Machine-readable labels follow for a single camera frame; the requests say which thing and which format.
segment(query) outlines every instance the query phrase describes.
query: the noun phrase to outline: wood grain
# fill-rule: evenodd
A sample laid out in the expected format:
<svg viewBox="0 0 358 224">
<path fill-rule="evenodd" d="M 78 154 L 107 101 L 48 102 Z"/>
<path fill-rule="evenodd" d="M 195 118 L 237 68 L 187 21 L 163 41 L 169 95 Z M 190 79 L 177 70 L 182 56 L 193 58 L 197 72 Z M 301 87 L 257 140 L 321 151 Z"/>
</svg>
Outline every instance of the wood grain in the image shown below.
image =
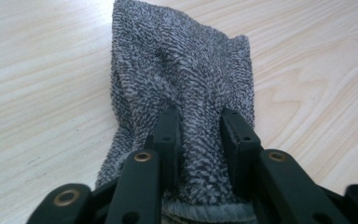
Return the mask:
<svg viewBox="0 0 358 224">
<path fill-rule="evenodd" d="M 165 1 L 230 37 L 248 35 L 256 132 L 315 182 L 358 183 L 358 1 Z M 0 223 L 47 193 L 93 187 L 117 127 L 109 1 L 0 0 Z"/>
</svg>

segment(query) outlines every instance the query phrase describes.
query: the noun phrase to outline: gray sock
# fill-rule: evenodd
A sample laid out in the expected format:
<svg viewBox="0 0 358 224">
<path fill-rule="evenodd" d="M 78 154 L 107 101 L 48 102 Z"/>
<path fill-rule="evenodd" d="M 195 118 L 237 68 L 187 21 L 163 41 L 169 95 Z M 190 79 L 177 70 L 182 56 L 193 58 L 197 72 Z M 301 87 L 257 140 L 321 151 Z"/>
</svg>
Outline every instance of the gray sock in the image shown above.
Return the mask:
<svg viewBox="0 0 358 224">
<path fill-rule="evenodd" d="M 127 155 L 142 149 L 158 115 L 179 109 L 184 164 L 162 213 L 171 223 L 256 223 L 236 197 L 219 134 L 224 107 L 254 126 L 254 88 L 246 36 L 229 39 L 168 7 L 117 0 L 113 13 L 112 100 L 118 130 L 96 187 L 120 176 Z"/>
</svg>

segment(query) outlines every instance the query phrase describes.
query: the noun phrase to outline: metal grommet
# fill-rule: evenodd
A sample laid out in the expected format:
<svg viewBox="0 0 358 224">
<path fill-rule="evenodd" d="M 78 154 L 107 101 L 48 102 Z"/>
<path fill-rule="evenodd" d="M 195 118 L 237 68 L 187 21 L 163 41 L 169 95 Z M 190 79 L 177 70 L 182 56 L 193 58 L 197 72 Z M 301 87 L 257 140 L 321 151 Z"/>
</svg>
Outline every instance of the metal grommet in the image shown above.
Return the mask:
<svg viewBox="0 0 358 224">
<path fill-rule="evenodd" d="M 280 152 L 270 152 L 268 157 L 273 161 L 285 161 L 286 157 Z"/>
<path fill-rule="evenodd" d="M 140 152 L 135 155 L 134 159 L 136 161 L 150 161 L 150 159 L 152 159 L 152 154 L 148 152 Z"/>
<path fill-rule="evenodd" d="M 74 203 L 80 196 L 77 189 L 66 189 L 54 198 L 54 204 L 62 207 Z"/>
</svg>

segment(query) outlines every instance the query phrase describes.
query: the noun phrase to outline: heathered gray fabric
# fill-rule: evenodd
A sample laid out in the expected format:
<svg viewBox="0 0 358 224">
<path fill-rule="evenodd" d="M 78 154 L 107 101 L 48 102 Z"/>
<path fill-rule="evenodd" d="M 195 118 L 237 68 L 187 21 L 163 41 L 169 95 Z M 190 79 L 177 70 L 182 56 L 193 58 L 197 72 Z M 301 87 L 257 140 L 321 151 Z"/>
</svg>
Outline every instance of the heathered gray fabric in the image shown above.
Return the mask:
<svg viewBox="0 0 358 224">
<path fill-rule="evenodd" d="M 171 223 L 256 223 L 252 206 L 234 196 L 219 134 L 224 107 L 254 126 L 248 38 L 228 38 L 186 14 L 132 0 L 113 12 L 112 100 L 118 120 L 96 187 L 120 176 L 127 155 L 142 149 L 158 115 L 180 112 L 185 162 L 180 184 L 165 192 Z"/>
</svg>

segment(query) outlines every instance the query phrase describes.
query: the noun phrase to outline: table surface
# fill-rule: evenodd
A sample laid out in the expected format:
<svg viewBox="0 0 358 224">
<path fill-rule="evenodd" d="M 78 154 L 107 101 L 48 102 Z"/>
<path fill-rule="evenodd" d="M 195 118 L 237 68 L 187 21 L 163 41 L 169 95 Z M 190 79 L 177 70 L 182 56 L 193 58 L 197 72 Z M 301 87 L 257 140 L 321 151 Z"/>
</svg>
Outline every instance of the table surface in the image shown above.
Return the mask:
<svg viewBox="0 0 358 224">
<path fill-rule="evenodd" d="M 149 1 L 248 35 L 255 130 L 312 179 L 358 183 L 358 1 Z M 117 122 L 112 2 L 0 0 L 0 223 L 69 182 L 93 187 Z"/>
</svg>

